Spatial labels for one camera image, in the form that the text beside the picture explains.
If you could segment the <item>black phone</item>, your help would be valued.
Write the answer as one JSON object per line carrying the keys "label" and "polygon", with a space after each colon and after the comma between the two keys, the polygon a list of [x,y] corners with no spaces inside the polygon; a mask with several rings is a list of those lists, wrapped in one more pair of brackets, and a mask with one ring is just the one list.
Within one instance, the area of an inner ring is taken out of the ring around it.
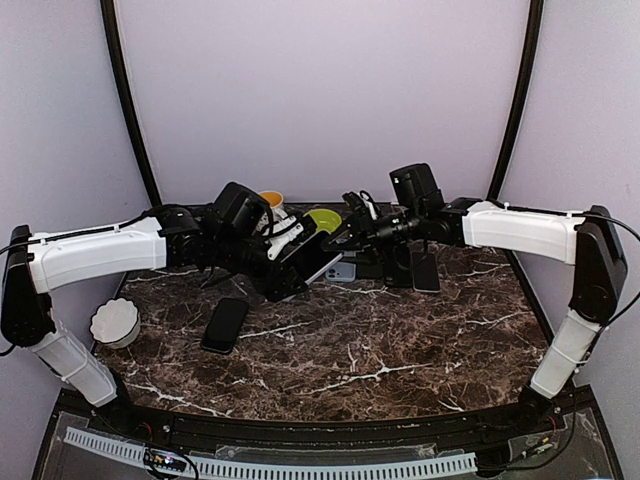
{"label": "black phone", "polygon": [[240,299],[223,298],[216,305],[202,336],[202,350],[221,355],[229,355],[236,343],[249,304]]}
{"label": "black phone", "polygon": [[384,277],[384,262],[379,257],[356,256],[356,277],[364,280],[377,280]]}

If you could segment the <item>light blue phone case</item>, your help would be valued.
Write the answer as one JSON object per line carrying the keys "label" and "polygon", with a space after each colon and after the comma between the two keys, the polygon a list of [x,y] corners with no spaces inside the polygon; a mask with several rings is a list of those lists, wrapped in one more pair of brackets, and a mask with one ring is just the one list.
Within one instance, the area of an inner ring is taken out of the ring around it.
{"label": "light blue phone case", "polygon": [[325,272],[325,279],[334,283],[351,283],[356,277],[356,265],[350,262],[339,261]]}

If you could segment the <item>dark green phone case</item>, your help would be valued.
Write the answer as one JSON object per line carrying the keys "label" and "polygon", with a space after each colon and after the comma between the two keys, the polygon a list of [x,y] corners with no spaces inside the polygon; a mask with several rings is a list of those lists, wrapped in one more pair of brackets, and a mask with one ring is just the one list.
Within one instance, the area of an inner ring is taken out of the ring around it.
{"label": "dark green phone case", "polygon": [[393,247],[385,252],[383,280],[389,288],[410,288],[413,285],[411,254],[406,245]]}

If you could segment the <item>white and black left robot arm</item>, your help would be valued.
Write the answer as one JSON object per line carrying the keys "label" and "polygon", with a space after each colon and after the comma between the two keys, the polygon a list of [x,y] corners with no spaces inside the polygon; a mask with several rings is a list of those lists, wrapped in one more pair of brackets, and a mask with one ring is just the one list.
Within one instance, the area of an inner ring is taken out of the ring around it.
{"label": "white and black left robot arm", "polygon": [[[212,203],[160,205],[121,224],[56,234],[18,226],[2,250],[1,333],[103,407],[103,421],[117,434],[131,436],[141,427],[140,412],[124,400],[127,392],[114,373],[54,316],[51,291],[134,270],[221,267],[247,276],[260,295],[277,302],[320,276],[320,268],[303,264],[314,229],[312,220],[275,221],[264,198],[235,182]],[[294,242],[300,247],[285,255]]]}

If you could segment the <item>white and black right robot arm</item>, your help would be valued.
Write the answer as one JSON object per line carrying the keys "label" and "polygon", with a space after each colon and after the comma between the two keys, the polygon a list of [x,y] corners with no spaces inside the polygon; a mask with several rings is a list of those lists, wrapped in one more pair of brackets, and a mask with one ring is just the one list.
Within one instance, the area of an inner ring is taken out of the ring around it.
{"label": "white and black right robot arm", "polygon": [[389,264],[398,247],[421,240],[510,250],[573,266],[567,314],[510,413],[517,432],[534,432],[603,330],[627,311],[619,305],[628,275],[617,233],[622,222],[600,205],[562,212],[469,197],[446,202],[426,163],[396,169],[390,180],[401,212],[380,216],[372,201],[348,192],[343,199],[351,213],[323,241],[323,250],[370,251]]}

